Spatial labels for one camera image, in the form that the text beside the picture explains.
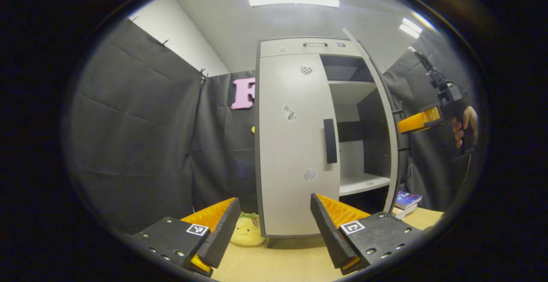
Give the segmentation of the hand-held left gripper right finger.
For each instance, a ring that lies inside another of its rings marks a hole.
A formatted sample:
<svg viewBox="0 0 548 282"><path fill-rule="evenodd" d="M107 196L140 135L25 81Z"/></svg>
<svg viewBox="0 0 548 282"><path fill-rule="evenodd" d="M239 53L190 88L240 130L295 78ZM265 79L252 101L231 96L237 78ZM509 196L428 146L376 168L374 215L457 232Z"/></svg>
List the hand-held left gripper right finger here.
<svg viewBox="0 0 548 282"><path fill-rule="evenodd" d="M343 275L396 256L423 233L387 212L368 214L317 193L310 196L310 212Z"/></svg>

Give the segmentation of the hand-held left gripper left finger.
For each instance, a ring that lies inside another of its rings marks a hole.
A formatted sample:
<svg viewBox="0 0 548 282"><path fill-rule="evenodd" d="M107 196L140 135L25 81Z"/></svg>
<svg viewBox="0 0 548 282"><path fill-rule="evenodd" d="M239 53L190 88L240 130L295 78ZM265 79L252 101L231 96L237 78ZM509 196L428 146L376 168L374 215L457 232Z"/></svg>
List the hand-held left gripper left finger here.
<svg viewBox="0 0 548 282"><path fill-rule="evenodd" d="M166 262L211 277L221 264L240 213L239 198L233 197L184 218L163 217L131 238Z"/></svg>

